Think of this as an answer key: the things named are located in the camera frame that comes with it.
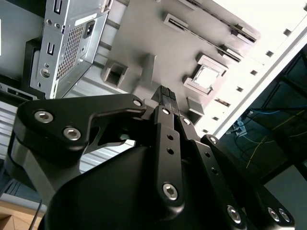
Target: ventilation grille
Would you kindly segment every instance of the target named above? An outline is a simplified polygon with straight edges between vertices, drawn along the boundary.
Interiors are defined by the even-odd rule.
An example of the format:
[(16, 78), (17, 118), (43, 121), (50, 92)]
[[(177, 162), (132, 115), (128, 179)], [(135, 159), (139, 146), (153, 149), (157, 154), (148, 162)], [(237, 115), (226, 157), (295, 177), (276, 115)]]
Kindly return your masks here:
[(57, 79), (65, 75), (76, 65), (78, 48), (84, 25), (80, 25), (69, 32), (64, 60), (59, 64)]

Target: square opening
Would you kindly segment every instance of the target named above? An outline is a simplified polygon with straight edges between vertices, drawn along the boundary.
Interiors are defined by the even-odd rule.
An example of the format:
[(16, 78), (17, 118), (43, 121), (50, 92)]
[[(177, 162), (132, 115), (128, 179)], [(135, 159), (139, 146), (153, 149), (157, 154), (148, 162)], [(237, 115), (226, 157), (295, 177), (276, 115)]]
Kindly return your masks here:
[(124, 72), (124, 67), (114, 64), (109, 72), (108, 77), (106, 78), (106, 81), (112, 85), (118, 86), (120, 82), (120, 78)]

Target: wire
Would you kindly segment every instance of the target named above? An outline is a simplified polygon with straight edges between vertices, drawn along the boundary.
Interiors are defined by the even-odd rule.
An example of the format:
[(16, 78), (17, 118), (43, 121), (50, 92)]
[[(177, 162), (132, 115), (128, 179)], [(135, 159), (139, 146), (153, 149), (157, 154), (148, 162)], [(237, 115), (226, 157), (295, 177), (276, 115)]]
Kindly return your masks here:
[(2, 197), (3, 193), (5, 192), (5, 190), (7, 190), (11, 184), (14, 182), (15, 180), (14, 179), (10, 179), (6, 184), (5, 186), (1, 189), (0, 191), (0, 197)]
[(257, 111), (258, 113), (260, 113), (260, 114), (275, 114), (275, 113), (279, 113), (280, 112), (280, 110), (277, 110), (277, 111), (274, 111), (274, 112), (259, 112), (259, 111)]
[(290, 137), (291, 137), (291, 138), (298, 137), (298, 136), (303, 135), (303, 134), (305, 134), (305, 133), (307, 133), (307, 131), (302, 132), (302, 133), (299, 133), (299, 134), (296, 134), (296, 135), (291, 135)]
[(252, 120), (254, 120), (254, 118), (257, 116), (257, 115), (259, 115), (260, 113), (257, 113), (256, 115), (254, 115), (252, 118), (250, 118), (250, 120), (249, 121), (247, 121), (246, 123), (244, 123), (243, 125), (241, 125), (241, 126), (238, 126), (238, 127), (242, 127), (242, 126), (245, 126), (247, 123), (249, 123), (249, 122), (251, 122)]
[(14, 196), (16, 196), (17, 191), (18, 191), (18, 189), (19, 189), (20, 186), (21, 186), (21, 183), (19, 183), (19, 185), (18, 185), (18, 187), (17, 187), (17, 189), (16, 189), (16, 192), (14, 193)]
[[(255, 144), (260, 144), (260, 143), (261, 143), (261, 142), (253, 141), (253, 140), (247, 138), (245, 135), (242, 136), (242, 137), (244, 137), (245, 139), (247, 139), (247, 140), (249, 140), (250, 142), (253, 142), (253, 143), (255, 143)], [(267, 142), (264, 142), (264, 143), (262, 143), (262, 144), (269, 144), (269, 143), (272, 143), (272, 142), (275, 142), (275, 140), (267, 141)]]
[(0, 181), (2, 180), (2, 177), (4, 175), (5, 167), (4, 164), (2, 165), (1, 171), (0, 171)]
[(34, 224), (35, 224), (35, 221), (36, 221), (37, 216), (38, 216), (38, 213), (39, 213), (39, 211), (40, 211), (40, 208), (42, 207), (42, 204), (43, 204), (43, 200), (40, 200), (39, 205), (38, 205), (38, 208), (37, 208), (37, 210), (36, 210), (36, 213), (35, 213), (35, 215), (34, 215), (34, 217), (33, 217), (33, 220), (32, 220), (32, 222), (31, 222), (31, 225), (30, 225), (30, 227), (29, 227), (29, 230), (32, 230), (32, 229), (33, 229)]
[(10, 191), (10, 195), (12, 194), (12, 192), (14, 191), (14, 189), (16, 188), (16, 185), (18, 184), (18, 182), (16, 181), (14, 188)]
[(299, 113), (297, 113), (296, 115), (293, 115), (292, 117), (288, 118), (287, 120), (285, 120), (284, 122), (280, 123), (278, 126), (276, 126), (275, 128), (272, 129), (275, 130), (277, 129), (278, 127), (282, 126), (283, 124), (287, 123), (288, 121), (290, 121), (291, 119), (293, 119), (294, 117), (296, 117), (297, 115), (300, 115), (301, 113), (303, 113), (304, 111), (301, 111)]
[[(290, 121), (291, 119), (293, 119), (294, 117), (296, 117), (297, 115), (300, 115), (302, 112), (304, 112), (304, 111), (301, 111), (301, 112), (297, 113), (296, 115), (293, 115), (292, 117), (288, 118), (288, 119), (285, 120), (284, 122), (280, 123), (280, 124), (277, 125), (275, 128), (273, 128), (272, 131), (275, 130), (275, 129), (277, 129), (278, 127), (284, 125), (285, 123), (287, 123), (288, 121)], [(246, 168), (249, 167), (250, 162), (251, 162), (251, 160), (253, 159), (253, 157), (254, 157), (254, 155), (255, 155), (257, 149), (259, 148), (259, 146), (260, 146), (261, 144), (263, 144), (263, 141), (264, 141), (266, 138), (267, 138), (267, 137), (264, 136), (263, 139), (262, 139), (262, 141), (256, 146), (256, 148), (255, 148), (253, 154), (250, 156), (250, 159), (249, 159), (249, 161), (248, 161), (248, 164), (247, 164)]]
[[(300, 109), (300, 108), (306, 108), (307, 107), (307, 104), (305, 104), (305, 105), (301, 105), (301, 106), (298, 106), (298, 107), (295, 107), (295, 109), (297, 108), (298, 110)], [(283, 112), (283, 111), (281, 111), (281, 110), (276, 110), (276, 111), (273, 111), (273, 112), (262, 112), (262, 111), (259, 111), (259, 110), (257, 110), (257, 109), (250, 109), (251, 111), (254, 111), (254, 112), (258, 112), (258, 113), (260, 113), (260, 114), (267, 114), (267, 115), (269, 115), (269, 114), (275, 114), (275, 113), (279, 113), (279, 112)]]
[(264, 141), (266, 138), (267, 138), (267, 137), (265, 136), (265, 137), (261, 140), (261, 142), (256, 146), (256, 148), (255, 148), (253, 154), (250, 156), (250, 158), (249, 158), (249, 160), (248, 160), (248, 164), (247, 164), (246, 168), (249, 167), (250, 162), (251, 162), (251, 159), (253, 159), (253, 157), (254, 157), (254, 155), (255, 155), (257, 149), (259, 148), (259, 146), (260, 146), (261, 144), (263, 144), (263, 141)]

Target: usb port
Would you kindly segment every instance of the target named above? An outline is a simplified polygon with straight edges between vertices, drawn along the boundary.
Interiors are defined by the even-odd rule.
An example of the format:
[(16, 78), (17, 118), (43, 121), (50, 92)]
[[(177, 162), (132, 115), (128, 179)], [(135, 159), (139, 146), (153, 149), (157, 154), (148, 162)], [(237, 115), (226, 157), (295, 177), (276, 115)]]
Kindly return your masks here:
[(61, 0), (54, 0), (53, 12), (60, 14), (62, 8), (62, 1)]
[(53, 51), (54, 51), (54, 44), (51, 44), (50, 42), (48, 42), (47, 53), (49, 55), (53, 55)]

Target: screw head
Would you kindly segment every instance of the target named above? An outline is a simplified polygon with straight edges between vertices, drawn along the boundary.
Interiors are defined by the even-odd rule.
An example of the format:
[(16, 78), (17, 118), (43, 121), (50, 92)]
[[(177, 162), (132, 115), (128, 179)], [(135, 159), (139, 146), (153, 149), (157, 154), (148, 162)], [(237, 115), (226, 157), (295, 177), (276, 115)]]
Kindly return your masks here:
[(232, 207), (231, 205), (228, 205), (227, 212), (230, 218), (234, 221), (234, 223), (237, 223), (237, 224), (241, 223), (240, 214), (237, 212), (237, 210), (235, 210), (234, 207)]
[(183, 122), (186, 123), (188, 126), (191, 124), (191, 122), (186, 118), (183, 119)]
[(274, 212), (273, 209), (271, 209), (270, 207), (268, 208), (268, 212), (270, 214), (270, 216), (273, 218), (273, 220), (275, 220), (276, 222), (279, 222), (279, 217), (276, 214), (276, 212)]
[(169, 112), (167, 109), (165, 109), (165, 108), (163, 108), (162, 111), (163, 111), (163, 113), (165, 113), (165, 114), (170, 114), (170, 112)]
[(279, 213), (280, 213), (280, 215), (282, 215), (282, 217), (284, 218), (285, 221), (290, 222), (290, 218), (281, 208), (279, 209)]
[(53, 121), (53, 115), (51, 113), (48, 113), (46, 111), (37, 111), (34, 114), (34, 117), (37, 121), (41, 123), (49, 123)]
[(176, 188), (171, 184), (164, 184), (163, 185), (163, 192), (170, 200), (176, 200), (178, 198), (178, 193)]
[(209, 139), (210, 139), (210, 141), (213, 142), (213, 144), (216, 144), (216, 143), (217, 143), (217, 141), (216, 141), (216, 139), (215, 139), (214, 137), (209, 137)]
[(64, 129), (63, 135), (69, 140), (79, 140), (81, 137), (80, 131), (73, 127)]
[(141, 106), (141, 105), (142, 105), (142, 103), (139, 102), (138, 100), (133, 100), (133, 103), (134, 103), (136, 106)]

